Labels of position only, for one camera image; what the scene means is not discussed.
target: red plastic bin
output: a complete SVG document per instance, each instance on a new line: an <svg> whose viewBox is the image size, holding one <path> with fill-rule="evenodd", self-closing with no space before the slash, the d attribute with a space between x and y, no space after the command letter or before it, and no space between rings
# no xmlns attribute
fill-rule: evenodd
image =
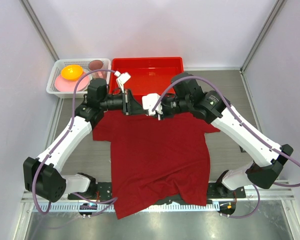
<svg viewBox="0 0 300 240"><path fill-rule="evenodd" d="M124 88L131 89L135 99L141 103L142 96L151 93L161 95L170 85L171 79L183 73L184 66L181 57L115 58L112 69L131 75ZM110 77L110 93L118 87L116 78L113 74Z"/></svg>

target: yellow plastic lid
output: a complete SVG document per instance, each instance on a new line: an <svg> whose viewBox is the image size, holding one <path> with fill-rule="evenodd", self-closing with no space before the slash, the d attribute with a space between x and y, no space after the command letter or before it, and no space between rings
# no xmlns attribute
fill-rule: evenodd
<svg viewBox="0 0 300 240"><path fill-rule="evenodd" d="M77 81L83 72L84 70L81 66L74 64L66 66L64 69L62 69L61 76L69 81Z"/></svg>

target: t-shirt sleeve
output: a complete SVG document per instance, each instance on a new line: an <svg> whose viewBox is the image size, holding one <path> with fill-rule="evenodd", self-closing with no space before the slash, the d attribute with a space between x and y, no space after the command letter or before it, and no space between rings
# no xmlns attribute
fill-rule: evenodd
<svg viewBox="0 0 300 240"><path fill-rule="evenodd" d="M122 111L107 111L104 113L104 117L93 129L93 140L94 141L108 141L113 140L114 133L118 122L122 118Z"/></svg>

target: white wall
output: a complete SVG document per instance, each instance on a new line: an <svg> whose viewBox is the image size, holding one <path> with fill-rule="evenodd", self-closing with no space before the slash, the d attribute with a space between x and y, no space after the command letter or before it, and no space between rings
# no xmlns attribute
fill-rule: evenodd
<svg viewBox="0 0 300 240"><path fill-rule="evenodd" d="M276 0L30 0L60 58L241 67Z"/></svg>
<svg viewBox="0 0 300 240"><path fill-rule="evenodd" d="M286 2L246 76L262 130L300 161L300 0ZM300 182L300 169L289 163L282 176ZM300 187L293 192L300 207Z"/></svg>
<svg viewBox="0 0 300 240"><path fill-rule="evenodd" d="M0 240L10 239L23 191L23 162L44 148L56 99L54 61L19 1L0 1Z"/></svg>

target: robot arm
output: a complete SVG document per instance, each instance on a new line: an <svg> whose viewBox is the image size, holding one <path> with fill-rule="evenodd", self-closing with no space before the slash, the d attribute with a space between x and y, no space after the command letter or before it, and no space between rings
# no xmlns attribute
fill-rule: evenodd
<svg viewBox="0 0 300 240"><path fill-rule="evenodd" d="M172 82L192 76L182 73L172 79ZM36 182L36 194L56 202L63 194L95 192L96 180L84 173L62 176L62 168L79 144L88 135L104 116L104 111L122 110L125 115L150 115L159 120L171 118L175 114L190 112L194 117L202 119L208 124L220 129L230 136L236 143L243 147L253 158L253 162L235 170L226 170L218 179L216 191L221 197L229 196L229 193L239 187L255 184L258 187L268 189L277 179L287 159L271 151L251 132L242 126L245 123L261 139L268 142L276 149L280 149L287 155L291 155L293 149L289 145L280 146L260 133L248 123L234 108L231 109L242 121L239 123L215 91L203 92L195 79L182 81L173 89L175 95L165 96L161 104L152 111L153 106L160 97L151 93L142 98L140 105L133 97L130 89L121 86L121 93L117 95L107 94L107 83L104 79L93 79L88 86L86 100L76 108L73 126L70 132L59 143L64 134L69 131L71 121L59 137L41 153L36 159L28 157L23 164L25 188L32 190L35 172L44 157L50 154L51 149L59 143L56 150L45 162Z"/></svg>

